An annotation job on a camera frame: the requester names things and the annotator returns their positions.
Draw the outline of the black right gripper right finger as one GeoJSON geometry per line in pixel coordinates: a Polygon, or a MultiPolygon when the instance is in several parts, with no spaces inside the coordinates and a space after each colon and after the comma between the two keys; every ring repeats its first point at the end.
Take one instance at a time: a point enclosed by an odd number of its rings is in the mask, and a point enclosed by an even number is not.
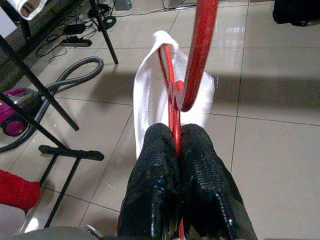
{"type": "Polygon", "coordinates": [[[185,231],[194,228],[211,239],[257,239],[239,189],[205,129],[184,125],[180,140],[185,231]]]}

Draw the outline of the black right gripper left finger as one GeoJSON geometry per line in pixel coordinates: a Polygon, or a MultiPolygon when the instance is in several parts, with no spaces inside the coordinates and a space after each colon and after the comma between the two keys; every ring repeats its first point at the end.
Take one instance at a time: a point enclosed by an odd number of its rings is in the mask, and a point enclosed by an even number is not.
{"type": "Polygon", "coordinates": [[[117,236],[169,240],[181,222],[181,179],[173,134],[162,123],[150,126],[130,174],[117,236]]]}

